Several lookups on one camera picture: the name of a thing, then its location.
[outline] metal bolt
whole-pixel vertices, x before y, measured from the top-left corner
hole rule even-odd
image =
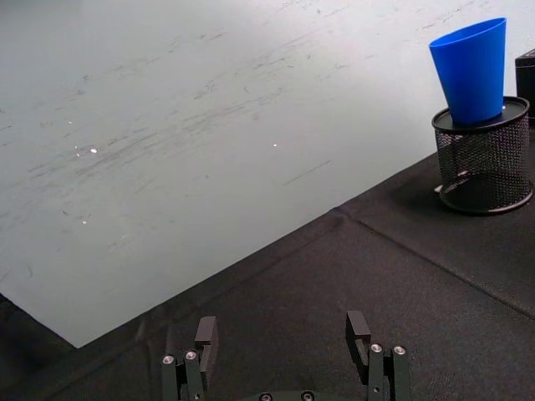
[[[379,344],[371,344],[369,347],[374,353],[380,353],[383,350]]]
[[[314,394],[310,393],[309,391],[305,391],[301,394],[301,399],[303,401],[314,401]]]
[[[173,357],[172,355],[165,355],[161,361],[165,364],[165,365],[171,365],[173,362],[175,362],[175,357]]]
[[[197,358],[197,353],[195,351],[188,351],[186,353],[186,359],[188,361],[192,361],[193,359]]]
[[[400,345],[396,345],[394,347],[394,352],[397,353],[398,355],[403,355],[405,354],[405,349],[403,347],[401,347]]]

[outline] mesh pen holder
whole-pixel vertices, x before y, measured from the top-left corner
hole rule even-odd
[[[454,124],[448,109],[433,117],[445,205],[490,215],[531,199],[528,109],[527,100],[506,96],[502,113],[480,124]]]

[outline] blue cup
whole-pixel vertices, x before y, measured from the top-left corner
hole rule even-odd
[[[455,123],[475,124],[502,112],[505,27],[505,18],[491,19],[429,45]]]

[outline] black fabric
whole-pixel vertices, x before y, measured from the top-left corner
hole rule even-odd
[[[74,347],[0,295],[0,389],[8,388]]]
[[[535,180],[535,147],[530,149]],[[535,317],[535,208],[492,217],[448,210],[436,156],[341,206],[343,213],[501,302]]]
[[[212,314],[220,348],[210,399],[300,388],[363,397],[344,342],[349,309],[363,311],[376,341],[408,348],[415,400],[533,399],[532,208],[487,218],[446,211],[431,193],[434,158],[0,399],[159,400],[161,356],[190,348],[198,320]]]

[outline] black lid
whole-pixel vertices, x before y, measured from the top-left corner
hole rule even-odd
[[[515,65],[517,67],[532,67],[535,66],[535,48],[515,58]]]
[[[431,123],[436,130],[447,134],[481,134],[522,118],[528,110],[529,102],[527,100],[514,96],[505,96],[503,98],[503,111],[492,119],[470,125],[454,124],[453,119],[451,119],[450,110],[443,109],[441,112],[435,114]]]

